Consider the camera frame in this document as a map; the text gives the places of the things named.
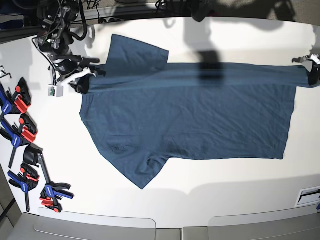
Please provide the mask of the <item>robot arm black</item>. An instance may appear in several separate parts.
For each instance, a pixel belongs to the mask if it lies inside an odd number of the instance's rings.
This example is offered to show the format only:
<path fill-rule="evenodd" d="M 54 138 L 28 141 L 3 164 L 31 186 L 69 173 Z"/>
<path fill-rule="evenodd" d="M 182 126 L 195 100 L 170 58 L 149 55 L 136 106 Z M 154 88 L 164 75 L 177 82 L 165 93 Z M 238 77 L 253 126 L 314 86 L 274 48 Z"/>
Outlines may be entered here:
<path fill-rule="evenodd" d="M 95 66 L 100 59 L 74 55 L 70 49 L 74 40 L 83 41 L 88 33 L 82 1 L 41 0 L 38 10 L 41 30 L 32 43 L 49 62 L 48 95 L 63 96 L 65 86 L 70 86 L 76 93 L 87 94 L 90 78 L 104 76 L 106 72 Z"/>

